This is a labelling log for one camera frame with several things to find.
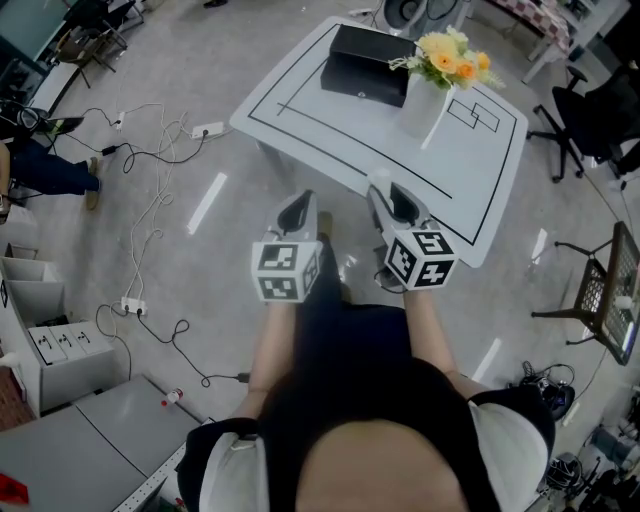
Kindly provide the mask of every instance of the white sleeve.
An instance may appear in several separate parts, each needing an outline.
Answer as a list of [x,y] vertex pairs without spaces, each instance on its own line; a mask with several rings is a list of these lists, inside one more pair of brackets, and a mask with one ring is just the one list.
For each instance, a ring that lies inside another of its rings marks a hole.
[[524,416],[502,405],[469,402],[480,454],[502,512],[521,512],[531,503],[547,469],[542,434]]

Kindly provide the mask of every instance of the black box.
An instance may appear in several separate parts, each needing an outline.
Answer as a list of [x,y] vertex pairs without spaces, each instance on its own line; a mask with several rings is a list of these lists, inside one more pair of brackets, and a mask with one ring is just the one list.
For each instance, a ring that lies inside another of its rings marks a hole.
[[320,83],[341,92],[401,107],[407,97],[409,72],[389,69],[389,61],[415,53],[412,41],[381,32],[342,25],[331,43]]

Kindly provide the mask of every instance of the shoe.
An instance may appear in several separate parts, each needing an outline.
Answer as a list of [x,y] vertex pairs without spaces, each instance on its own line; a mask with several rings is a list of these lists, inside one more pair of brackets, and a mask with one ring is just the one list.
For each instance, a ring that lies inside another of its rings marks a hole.
[[98,190],[85,190],[84,192],[84,205],[88,211],[93,211],[98,206],[100,200],[100,189],[102,188],[102,182],[98,180]]
[[220,7],[227,3],[228,0],[210,0],[204,3],[205,9],[211,9],[212,7]]
[[318,214],[318,235],[324,235],[331,240],[333,234],[333,215],[329,212]]
[[89,167],[89,174],[91,176],[97,176],[100,172],[100,160],[95,156],[92,156],[87,163]]

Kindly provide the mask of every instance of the blue jeans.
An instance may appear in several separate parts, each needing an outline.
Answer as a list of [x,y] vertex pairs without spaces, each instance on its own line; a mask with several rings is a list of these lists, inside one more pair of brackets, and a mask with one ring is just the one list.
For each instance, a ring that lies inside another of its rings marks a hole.
[[47,149],[29,139],[11,151],[11,177],[19,184],[43,194],[82,195],[99,190],[100,182],[89,174],[87,162],[72,164],[47,154]]
[[296,365],[324,365],[336,358],[410,358],[404,309],[343,302],[333,249],[323,235],[320,241],[320,275],[297,314]]

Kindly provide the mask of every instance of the black and white cube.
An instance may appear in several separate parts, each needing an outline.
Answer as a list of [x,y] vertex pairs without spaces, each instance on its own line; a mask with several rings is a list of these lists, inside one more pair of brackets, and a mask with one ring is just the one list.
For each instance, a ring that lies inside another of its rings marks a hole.
[[319,242],[256,242],[251,274],[260,300],[304,302],[320,273]]
[[437,229],[398,230],[385,264],[408,290],[441,288],[458,257],[451,237]]

